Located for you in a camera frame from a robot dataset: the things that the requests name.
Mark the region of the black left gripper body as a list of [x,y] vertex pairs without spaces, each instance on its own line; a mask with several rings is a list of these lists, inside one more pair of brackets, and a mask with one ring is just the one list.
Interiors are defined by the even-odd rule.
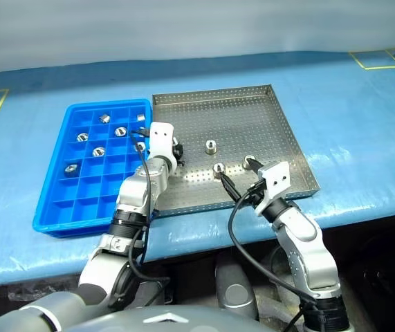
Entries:
[[184,166],[183,157],[183,145],[179,142],[179,140],[174,136],[172,138],[172,153],[176,159],[178,165]]

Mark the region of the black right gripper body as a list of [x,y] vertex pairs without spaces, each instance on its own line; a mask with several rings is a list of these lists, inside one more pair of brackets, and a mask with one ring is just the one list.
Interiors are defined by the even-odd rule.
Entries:
[[264,179],[253,183],[244,194],[239,207],[252,206],[256,208],[264,199],[266,181]]

